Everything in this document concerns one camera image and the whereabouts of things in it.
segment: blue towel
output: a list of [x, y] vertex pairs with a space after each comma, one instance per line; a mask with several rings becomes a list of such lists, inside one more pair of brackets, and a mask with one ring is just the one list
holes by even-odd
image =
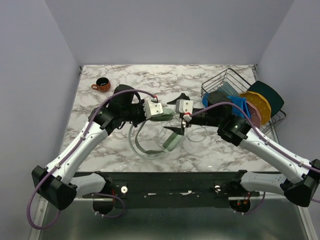
[[[203, 99], [202, 99], [202, 103], [205, 107], [208, 107], [208, 96], [209, 93], [204, 94]], [[250, 111], [248, 109], [247, 106], [247, 99], [245, 97], [239, 97], [239, 96], [228, 96], [229, 99], [231, 99], [231, 101], [237, 105], [238, 107], [240, 107], [245, 114], [249, 117], [249, 119], [251, 119], [251, 114]], [[245, 118], [245, 116], [235, 107], [232, 107], [232, 114]]]

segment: brown mug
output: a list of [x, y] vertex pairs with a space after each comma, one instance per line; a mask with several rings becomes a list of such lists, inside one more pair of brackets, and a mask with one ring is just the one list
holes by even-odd
[[106, 77], [100, 77], [95, 83], [91, 85], [91, 88], [102, 93], [108, 92], [111, 87], [110, 81]]

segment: wire dish rack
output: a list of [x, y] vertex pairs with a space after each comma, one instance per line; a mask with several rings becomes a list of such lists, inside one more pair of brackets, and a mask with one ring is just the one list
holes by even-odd
[[[240, 76], [232, 68], [227, 68], [218, 75], [210, 78], [201, 85], [201, 97], [203, 98], [206, 93], [214, 92], [222, 85], [223, 82], [228, 82], [239, 94], [246, 92], [251, 84], [246, 81], [242, 76]], [[276, 115], [274, 115], [270, 121], [260, 127], [260, 131], [264, 134], [268, 134], [272, 131], [275, 124], [279, 123], [285, 119], [287, 114], [280, 110]]]

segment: gray wall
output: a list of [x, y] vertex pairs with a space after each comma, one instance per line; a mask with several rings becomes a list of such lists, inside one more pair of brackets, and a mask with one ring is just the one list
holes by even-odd
[[46, 0], [81, 64], [256, 64], [292, 0]]
[[[320, 159], [319, 12], [319, 0], [296, 0], [258, 65], [258, 77], [285, 101], [280, 143], [310, 160]], [[320, 189], [315, 197], [320, 199]], [[320, 237], [320, 205], [312, 203], [309, 212]]]
[[31, 171], [59, 152], [79, 67], [43, 0], [1, 1], [0, 34], [0, 239], [23, 240]]

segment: purple cable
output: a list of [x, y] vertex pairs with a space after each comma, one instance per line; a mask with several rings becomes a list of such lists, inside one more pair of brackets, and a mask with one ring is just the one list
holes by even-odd
[[[251, 122], [251, 120], [249, 119], [249, 117], [247, 116], [247, 114], [237, 105], [235, 105], [234, 103], [232, 102], [227, 102], [227, 101], [224, 101], [224, 102], [219, 102], [219, 103], [216, 103], [216, 104], [213, 104], [211, 106], [208, 106], [200, 111], [197, 111], [193, 114], [190, 115], [190, 117], [194, 117], [198, 114], [202, 114], [210, 109], [213, 109], [213, 108], [216, 108], [218, 106], [221, 106], [221, 105], [231, 105], [232, 107], [235, 107], [237, 108], [245, 117], [245, 119], [248, 121], [248, 123], [250, 124], [250, 126], [252, 127], [252, 129], [255, 131], [255, 133], [259, 136], [259, 138], [262, 139], [262, 141], [266, 142], [267, 140], [265, 139], [265, 137], [256, 129], [256, 127], [254, 126], [254, 124]], [[289, 160], [291, 160], [292, 162], [296, 163], [296, 164], [299, 164], [301, 165], [302, 167], [306, 168], [306, 169], [309, 169], [311, 171], [314, 171], [318, 174], [320, 174], [320, 170], [314, 168], [314, 167], [311, 167], [311, 166], [308, 166], [304, 163], [300, 163], [299, 160], [295, 159], [294, 157], [290, 156], [289, 154], [287, 154], [286, 152], [282, 151], [280, 148], [278, 148], [277, 146], [273, 145], [271, 142], [268, 143], [268, 145], [270, 147], [272, 147], [274, 150], [276, 150], [278, 153], [282, 154], [283, 156], [285, 156], [286, 158], [288, 158]], [[320, 203], [320, 200], [317, 200], [317, 199], [312, 199], [313, 202], [316, 202], [316, 203]]]
[[106, 219], [116, 219], [118, 217], [120, 217], [122, 214], [125, 213], [126, 211], [126, 204], [125, 202], [118, 196], [115, 196], [115, 195], [110, 195], [110, 194], [104, 194], [104, 193], [95, 193], [95, 195], [99, 195], [99, 196], [103, 196], [103, 197], [107, 197], [107, 198], [113, 198], [113, 199], [117, 199], [120, 201], [120, 203], [122, 204], [122, 212], [120, 212], [119, 214], [117, 215], [104, 215], [104, 214], [101, 214], [99, 213], [98, 211], [95, 211], [96, 214], [100, 215], [101, 217], [103, 218], [106, 218]]
[[264, 192], [263, 192], [263, 195], [262, 195], [262, 199], [261, 199], [261, 201], [259, 202], [258, 206], [256, 206], [256, 208], [253, 209], [253, 210], [251, 210], [251, 211], [244, 212], [243, 215], [248, 215], [248, 214], [253, 214], [253, 213], [255, 213], [255, 212], [258, 210], [258, 208], [260, 208], [260, 206], [261, 206], [262, 203], [264, 202], [265, 198], [266, 198], [266, 192], [264, 191]]
[[[151, 96], [152, 98], [156, 98], [155, 95], [153, 95], [152, 93], [150, 92], [147, 92], [147, 91], [144, 91], [144, 90], [137, 90], [137, 89], [129, 89], [129, 90], [124, 90], [124, 91], [119, 91], [113, 95], [111, 95], [110, 97], [108, 97], [103, 103], [101, 103], [101, 105], [95, 110], [93, 116], [91, 117], [89, 123], [88, 123], [88, 126], [85, 128], [84, 132], [83, 132], [83, 136], [86, 136], [86, 134], [88, 133], [88, 130], [90, 129], [94, 119], [96, 118], [98, 112], [100, 111], [100, 109], [103, 107], [103, 106], [106, 106], [109, 101], [116, 97], [116, 96], [119, 96], [121, 94], [126, 94], [126, 93], [143, 93], [143, 94], [147, 94], [149, 96]], [[76, 145], [70, 150], [70, 152], [68, 152], [67, 155], [65, 155], [64, 158], [62, 158], [62, 160], [58, 163], [58, 165], [61, 165], [63, 164], [77, 149], [78, 147], [81, 145], [82, 141], [83, 141], [84, 138], [80, 138], [79, 141], [76, 143]], [[31, 205], [32, 205], [32, 201], [36, 195], [36, 193], [38, 192], [38, 190], [40, 189], [40, 187], [42, 186], [42, 184], [51, 176], [51, 174], [57, 170], [57, 167], [55, 166], [54, 168], [52, 168], [52, 170], [50, 172], [47, 173], [47, 175], [45, 175], [43, 177], [43, 179], [38, 183], [38, 185], [34, 188], [32, 194], [31, 194], [31, 197], [28, 201], [28, 204], [27, 204], [27, 207], [26, 207], [26, 218], [30, 224], [31, 227], [33, 227], [34, 229], [37, 229], [37, 230], [42, 230], [42, 229], [47, 229], [49, 227], [51, 227], [58, 219], [59, 215], [60, 215], [60, 211], [58, 211], [57, 215], [55, 216], [54, 220], [49, 223], [48, 225], [46, 226], [38, 226], [34, 223], [34, 221], [32, 220], [32, 217], [31, 217]]]

